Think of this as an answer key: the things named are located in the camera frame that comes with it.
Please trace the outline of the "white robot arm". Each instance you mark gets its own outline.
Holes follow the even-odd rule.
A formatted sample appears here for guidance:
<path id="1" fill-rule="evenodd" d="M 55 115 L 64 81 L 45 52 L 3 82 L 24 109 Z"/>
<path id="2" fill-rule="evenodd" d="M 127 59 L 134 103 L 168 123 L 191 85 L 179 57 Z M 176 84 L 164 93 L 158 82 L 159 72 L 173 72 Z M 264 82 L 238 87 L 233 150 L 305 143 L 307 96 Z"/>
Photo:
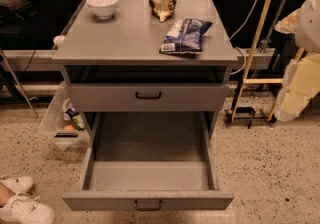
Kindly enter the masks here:
<path id="1" fill-rule="evenodd" d="M 294 34 L 295 44 L 308 54 L 286 67 L 274 115 L 291 121 L 320 92 L 320 0 L 306 0 L 302 6 L 276 24 L 275 30 Z"/>

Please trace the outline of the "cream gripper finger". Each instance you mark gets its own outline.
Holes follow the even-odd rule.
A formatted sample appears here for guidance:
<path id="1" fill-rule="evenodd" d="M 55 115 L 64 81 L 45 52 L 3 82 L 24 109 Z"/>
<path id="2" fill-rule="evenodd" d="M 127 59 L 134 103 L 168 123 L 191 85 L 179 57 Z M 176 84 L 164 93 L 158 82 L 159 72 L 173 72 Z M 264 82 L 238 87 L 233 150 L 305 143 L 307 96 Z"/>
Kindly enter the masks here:
<path id="1" fill-rule="evenodd" d="M 300 61 L 292 59 L 276 99 L 275 117 L 284 122 L 297 118 L 319 92 L 320 54 L 308 54 Z"/>
<path id="2" fill-rule="evenodd" d="M 296 32 L 299 12 L 300 10 L 296 9 L 281 21 L 278 21 L 275 25 L 275 30 L 283 34 L 294 34 Z"/>

